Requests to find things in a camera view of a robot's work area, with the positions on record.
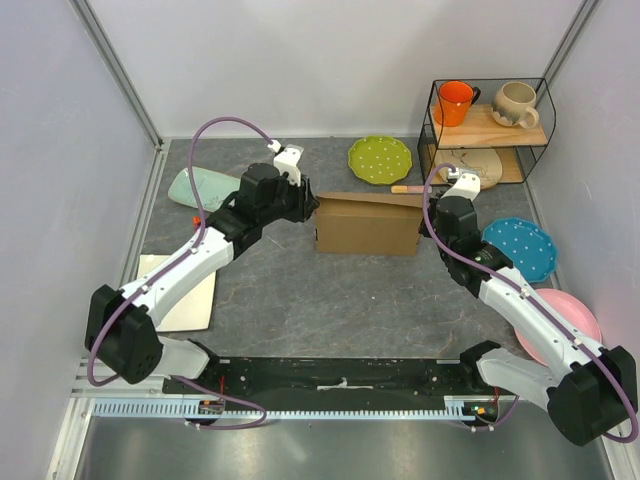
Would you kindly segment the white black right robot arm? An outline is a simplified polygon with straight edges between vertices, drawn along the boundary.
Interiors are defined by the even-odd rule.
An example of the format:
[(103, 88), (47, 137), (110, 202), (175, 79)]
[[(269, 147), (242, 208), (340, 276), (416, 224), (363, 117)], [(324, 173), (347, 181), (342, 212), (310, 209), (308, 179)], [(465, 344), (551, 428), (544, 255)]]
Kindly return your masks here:
[(629, 444), (639, 436), (636, 361), (623, 347), (611, 349), (574, 327), (526, 281), (529, 262), (513, 261), (511, 247), (525, 249), (507, 228), (505, 245), (488, 242), (471, 199), (458, 195), (423, 200), (422, 233), (436, 243), (448, 273), (476, 299), (506, 319), (543, 358), (511, 355), (486, 341), (458, 368), (458, 381), (477, 394), (497, 386), (537, 405), (571, 443), (603, 436)]

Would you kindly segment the blue dotted plate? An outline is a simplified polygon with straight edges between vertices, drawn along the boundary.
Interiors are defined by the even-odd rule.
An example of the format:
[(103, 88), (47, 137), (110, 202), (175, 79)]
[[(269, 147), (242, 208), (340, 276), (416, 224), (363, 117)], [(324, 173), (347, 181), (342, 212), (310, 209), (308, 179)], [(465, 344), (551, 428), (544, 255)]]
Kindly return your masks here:
[(483, 240), (503, 252), (529, 283), (542, 283), (556, 270), (556, 246), (533, 222), (518, 217), (497, 219), (484, 229)]

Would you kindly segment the orange mug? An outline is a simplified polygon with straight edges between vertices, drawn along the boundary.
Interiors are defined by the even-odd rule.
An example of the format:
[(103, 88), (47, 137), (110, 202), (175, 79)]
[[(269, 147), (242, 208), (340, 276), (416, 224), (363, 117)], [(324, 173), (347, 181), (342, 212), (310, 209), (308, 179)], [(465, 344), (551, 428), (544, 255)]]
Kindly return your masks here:
[(460, 126), (478, 100), (481, 90), (463, 81), (447, 81), (439, 88), (434, 106), (434, 120), (444, 127)]

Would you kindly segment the pink plate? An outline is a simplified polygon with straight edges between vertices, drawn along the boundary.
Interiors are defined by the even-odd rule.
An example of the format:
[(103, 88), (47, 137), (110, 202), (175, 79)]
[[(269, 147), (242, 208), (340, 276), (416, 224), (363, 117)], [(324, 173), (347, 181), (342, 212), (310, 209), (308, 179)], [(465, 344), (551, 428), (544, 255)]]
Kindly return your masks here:
[(602, 342), (602, 333), (595, 316), (580, 300), (553, 288), (539, 288), (536, 292), (573, 327), (589, 338)]

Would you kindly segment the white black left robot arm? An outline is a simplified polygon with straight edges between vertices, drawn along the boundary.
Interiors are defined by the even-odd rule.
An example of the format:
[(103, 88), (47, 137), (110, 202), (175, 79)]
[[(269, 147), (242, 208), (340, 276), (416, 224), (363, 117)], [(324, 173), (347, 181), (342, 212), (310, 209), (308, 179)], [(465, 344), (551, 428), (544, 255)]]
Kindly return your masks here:
[(308, 178), (295, 164), (251, 165), (238, 190), (167, 260), (134, 282), (94, 292), (85, 337), (90, 383), (99, 385), (94, 363), (101, 361), (130, 384), (163, 375), (184, 377), (198, 393), (215, 389), (220, 371), (209, 351), (192, 341), (160, 339), (157, 326), (203, 280), (260, 240), (267, 225), (304, 222), (317, 206)]

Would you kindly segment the brown cardboard box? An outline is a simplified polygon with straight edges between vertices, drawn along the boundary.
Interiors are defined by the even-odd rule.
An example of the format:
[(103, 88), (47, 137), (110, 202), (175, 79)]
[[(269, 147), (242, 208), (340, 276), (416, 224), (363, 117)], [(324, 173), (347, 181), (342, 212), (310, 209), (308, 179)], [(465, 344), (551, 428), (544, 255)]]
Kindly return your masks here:
[(324, 192), (314, 213), (316, 250), (331, 254), (413, 256), (420, 241), (419, 195)]

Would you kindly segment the green dotted plate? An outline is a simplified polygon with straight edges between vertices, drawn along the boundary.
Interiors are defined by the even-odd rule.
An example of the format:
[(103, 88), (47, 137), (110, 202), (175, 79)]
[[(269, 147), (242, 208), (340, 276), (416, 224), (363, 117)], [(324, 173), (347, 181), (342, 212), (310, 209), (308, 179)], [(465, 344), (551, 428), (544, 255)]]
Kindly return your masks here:
[(409, 148), (389, 136), (358, 139), (348, 151), (353, 174), (370, 185), (393, 185), (404, 179), (413, 166)]

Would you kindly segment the white square plate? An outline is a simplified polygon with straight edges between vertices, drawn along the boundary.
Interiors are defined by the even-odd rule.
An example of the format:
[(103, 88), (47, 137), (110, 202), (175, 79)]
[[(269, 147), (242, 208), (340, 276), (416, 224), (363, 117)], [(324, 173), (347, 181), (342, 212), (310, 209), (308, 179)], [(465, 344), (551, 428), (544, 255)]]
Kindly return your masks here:
[[(149, 280), (172, 260), (170, 255), (142, 254), (139, 257), (137, 280)], [(185, 294), (161, 319), (156, 331), (161, 334), (206, 330), (214, 304), (216, 272)]]

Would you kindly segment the beige ceramic mug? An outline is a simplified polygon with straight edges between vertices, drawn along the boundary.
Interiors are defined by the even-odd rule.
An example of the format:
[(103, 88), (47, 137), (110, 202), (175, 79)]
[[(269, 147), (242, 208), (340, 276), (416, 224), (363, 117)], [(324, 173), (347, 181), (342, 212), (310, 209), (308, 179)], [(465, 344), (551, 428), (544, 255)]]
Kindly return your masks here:
[(536, 100), (536, 91), (530, 85), (517, 81), (505, 83), (492, 101), (492, 118), (504, 127), (533, 129), (539, 124)]

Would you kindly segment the beige painted plate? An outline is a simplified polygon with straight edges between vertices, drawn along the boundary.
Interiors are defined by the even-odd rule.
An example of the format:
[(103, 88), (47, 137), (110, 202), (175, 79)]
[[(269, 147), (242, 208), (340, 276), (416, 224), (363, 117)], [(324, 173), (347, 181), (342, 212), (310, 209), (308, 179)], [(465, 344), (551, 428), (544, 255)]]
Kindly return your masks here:
[(503, 174), (502, 162), (494, 149), (438, 150), (434, 162), (436, 166), (446, 163), (455, 167), (439, 171), (445, 182), (453, 184), (463, 174), (475, 174), (482, 190), (496, 186)]

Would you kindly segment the light teal rectangular plate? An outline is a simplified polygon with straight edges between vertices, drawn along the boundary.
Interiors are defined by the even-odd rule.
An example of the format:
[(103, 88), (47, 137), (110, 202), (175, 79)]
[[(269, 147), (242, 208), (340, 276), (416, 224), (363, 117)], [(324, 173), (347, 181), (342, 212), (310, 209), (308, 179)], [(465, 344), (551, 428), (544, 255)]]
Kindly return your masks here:
[[(217, 171), (194, 167), (193, 174), (203, 209), (206, 212), (217, 210), (224, 200), (240, 187), (239, 178)], [(187, 168), (182, 169), (172, 181), (168, 190), (168, 198), (184, 206), (197, 207)]]

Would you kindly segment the yellow highlighter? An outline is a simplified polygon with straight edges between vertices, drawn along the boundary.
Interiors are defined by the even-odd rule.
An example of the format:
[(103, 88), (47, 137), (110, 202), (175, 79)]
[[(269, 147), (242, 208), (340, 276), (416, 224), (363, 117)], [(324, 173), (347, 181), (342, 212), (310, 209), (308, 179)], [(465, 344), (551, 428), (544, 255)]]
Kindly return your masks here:
[(394, 185), (391, 187), (392, 194), (415, 194), (422, 195), (424, 192), (430, 193), (431, 187), (425, 188), (423, 185), (408, 186), (408, 185)]

